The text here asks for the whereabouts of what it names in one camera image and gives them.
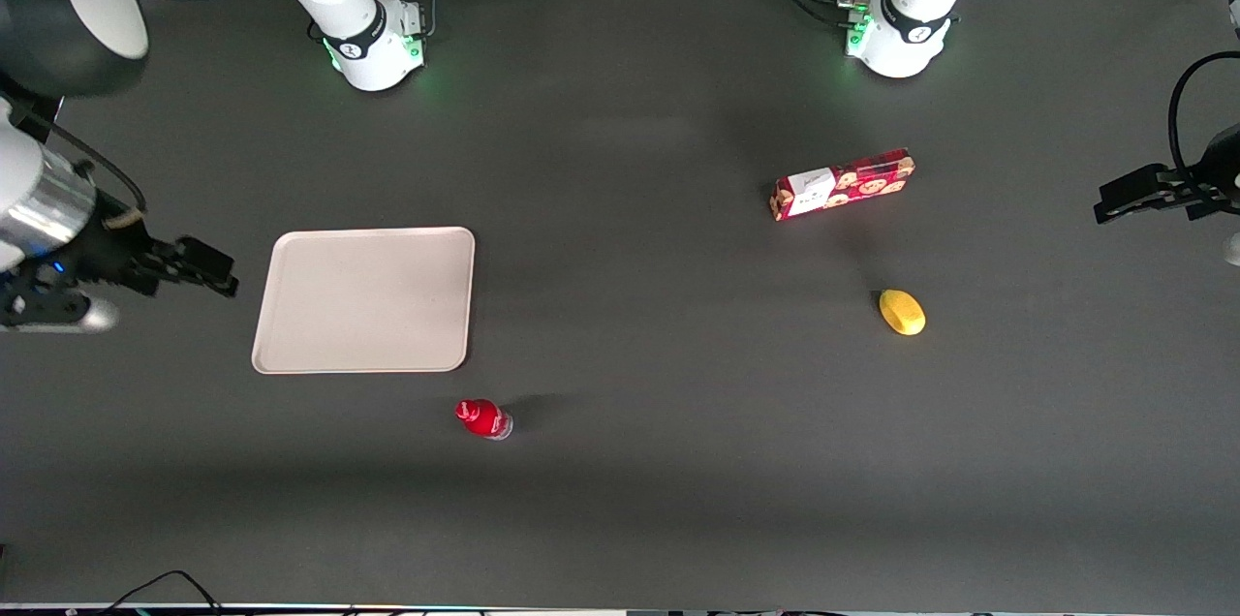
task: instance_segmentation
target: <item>red cookie box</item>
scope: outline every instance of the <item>red cookie box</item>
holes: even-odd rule
[[[895,149],[841,166],[784,176],[776,180],[771,192],[771,214],[776,222],[782,222],[789,216],[900,192],[913,170],[916,165],[909,149]]]

